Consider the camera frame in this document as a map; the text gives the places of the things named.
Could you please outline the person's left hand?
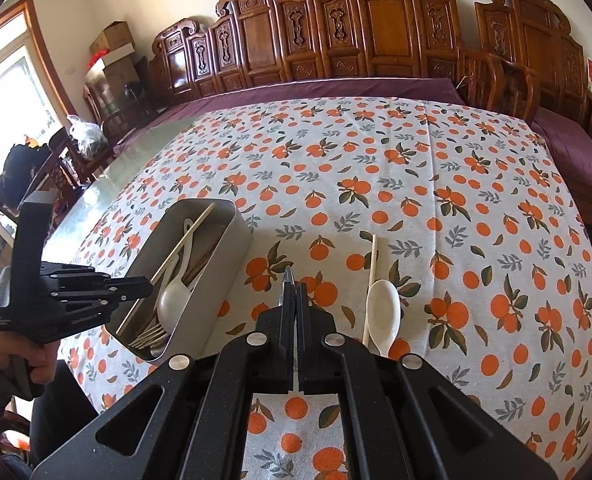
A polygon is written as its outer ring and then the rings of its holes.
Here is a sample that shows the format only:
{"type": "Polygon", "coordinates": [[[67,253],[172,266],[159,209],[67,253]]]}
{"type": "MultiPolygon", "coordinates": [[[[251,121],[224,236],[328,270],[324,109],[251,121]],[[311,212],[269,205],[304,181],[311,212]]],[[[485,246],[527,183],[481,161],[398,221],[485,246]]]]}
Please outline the person's left hand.
{"type": "Polygon", "coordinates": [[[55,377],[59,346],[59,340],[40,346],[20,334],[0,332],[0,371],[10,374],[12,359],[20,358],[31,368],[31,382],[46,385],[55,377]]]}

